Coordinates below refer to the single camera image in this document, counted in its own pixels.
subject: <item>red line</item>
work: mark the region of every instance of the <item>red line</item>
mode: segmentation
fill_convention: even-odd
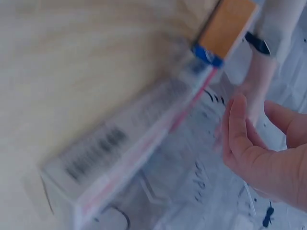
[[[183,122],[183,120],[187,117],[187,115],[189,114],[189,111],[194,107],[194,105],[196,104],[196,102],[199,100],[199,98],[201,97],[203,91],[205,88],[207,88],[207,86],[209,85],[210,81],[212,80],[212,78],[215,76],[217,72],[217,69],[214,68],[211,73],[209,74],[209,76],[207,77],[205,83],[202,85],[201,89],[197,92],[197,94],[194,96],[194,98],[192,99],[191,103],[188,105],[188,107],[180,114],[180,116],[176,119],[176,121],[174,122],[173,126],[170,129],[170,132],[173,132],[174,130],[176,130],[179,125]]]

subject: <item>light wood table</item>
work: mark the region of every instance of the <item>light wood table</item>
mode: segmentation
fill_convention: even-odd
[[[2,0],[0,229],[57,229],[37,168],[161,77],[215,0]]]

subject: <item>orange label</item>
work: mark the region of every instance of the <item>orange label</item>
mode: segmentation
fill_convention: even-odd
[[[257,9],[257,4],[250,0],[223,0],[200,35],[198,43],[224,59]]]

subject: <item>black strap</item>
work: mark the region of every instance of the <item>black strap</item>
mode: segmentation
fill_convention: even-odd
[[[247,32],[245,35],[245,39],[247,40],[248,43],[253,45],[256,50],[258,50],[260,53],[265,54],[265,55],[271,55],[270,50],[265,43],[265,41],[257,38],[255,35],[253,35],[250,32]]]

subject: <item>white box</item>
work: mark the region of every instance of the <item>white box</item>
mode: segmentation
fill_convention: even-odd
[[[68,230],[83,227],[144,165],[210,74],[193,59],[43,167],[50,206]]]

